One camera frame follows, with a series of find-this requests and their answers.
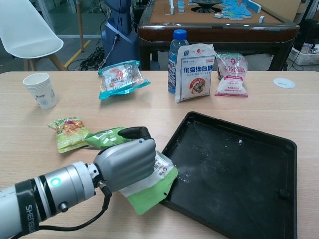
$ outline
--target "plastic bottle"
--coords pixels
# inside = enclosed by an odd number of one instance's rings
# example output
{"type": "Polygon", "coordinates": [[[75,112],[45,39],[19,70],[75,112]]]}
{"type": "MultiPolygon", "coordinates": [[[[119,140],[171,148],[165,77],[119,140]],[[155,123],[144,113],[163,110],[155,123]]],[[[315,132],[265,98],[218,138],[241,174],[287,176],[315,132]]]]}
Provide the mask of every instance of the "plastic bottle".
{"type": "Polygon", "coordinates": [[[189,45],[186,30],[175,30],[168,57],[168,91],[175,94],[177,54],[181,46],[189,45]]]}

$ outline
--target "green snack bag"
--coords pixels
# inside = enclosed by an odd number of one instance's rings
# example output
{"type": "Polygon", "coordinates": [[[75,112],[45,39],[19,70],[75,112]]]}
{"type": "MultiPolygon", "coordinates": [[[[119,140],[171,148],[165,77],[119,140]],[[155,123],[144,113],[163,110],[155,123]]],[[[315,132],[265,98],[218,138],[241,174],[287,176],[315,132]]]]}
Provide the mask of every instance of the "green snack bag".
{"type": "Polygon", "coordinates": [[[84,139],[89,131],[79,117],[65,117],[48,124],[48,126],[56,131],[56,143],[59,153],[65,153],[88,145],[84,139]]]}
{"type": "Polygon", "coordinates": [[[97,133],[89,133],[85,137],[85,142],[87,142],[89,145],[93,147],[105,149],[121,143],[131,141],[131,139],[126,139],[121,136],[118,136],[118,132],[123,129],[125,128],[113,128],[109,130],[100,131],[97,133]]]}
{"type": "Polygon", "coordinates": [[[128,199],[135,212],[142,215],[167,197],[177,176],[178,169],[173,162],[157,151],[154,172],[149,177],[121,189],[120,193],[128,199]]]}

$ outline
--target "paper cup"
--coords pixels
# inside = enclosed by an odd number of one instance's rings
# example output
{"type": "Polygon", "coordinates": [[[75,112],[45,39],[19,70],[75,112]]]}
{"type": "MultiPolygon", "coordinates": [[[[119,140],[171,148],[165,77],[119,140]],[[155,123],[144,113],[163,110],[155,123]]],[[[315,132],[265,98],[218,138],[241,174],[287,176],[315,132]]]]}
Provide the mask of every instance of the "paper cup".
{"type": "Polygon", "coordinates": [[[56,105],[55,92],[49,74],[36,73],[29,75],[23,80],[23,83],[41,108],[49,109],[56,105]]]}

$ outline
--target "bottle label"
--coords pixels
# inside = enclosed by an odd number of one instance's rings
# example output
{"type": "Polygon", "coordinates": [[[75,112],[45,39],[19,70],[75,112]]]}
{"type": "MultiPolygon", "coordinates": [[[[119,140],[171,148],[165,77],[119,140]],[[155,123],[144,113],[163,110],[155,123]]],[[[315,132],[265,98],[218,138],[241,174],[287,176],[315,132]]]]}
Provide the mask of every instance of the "bottle label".
{"type": "Polygon", "coordinates": [[[176,87],[176,61],[177,55],[173,55],[168,60],[168,87],[173,89],[176,87]]]}

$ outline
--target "black plastic tray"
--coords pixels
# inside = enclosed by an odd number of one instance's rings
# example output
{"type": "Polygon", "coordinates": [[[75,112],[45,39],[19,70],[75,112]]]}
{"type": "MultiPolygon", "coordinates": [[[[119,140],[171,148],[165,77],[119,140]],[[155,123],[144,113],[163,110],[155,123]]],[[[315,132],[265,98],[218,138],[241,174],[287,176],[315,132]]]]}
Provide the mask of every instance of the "black plastic tray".
{"type": "Polygon", "coordinates": [[[232,239],[297,239],[292,141],[189,112],[163,153],[179,171],[164,205],[232,239]]]}

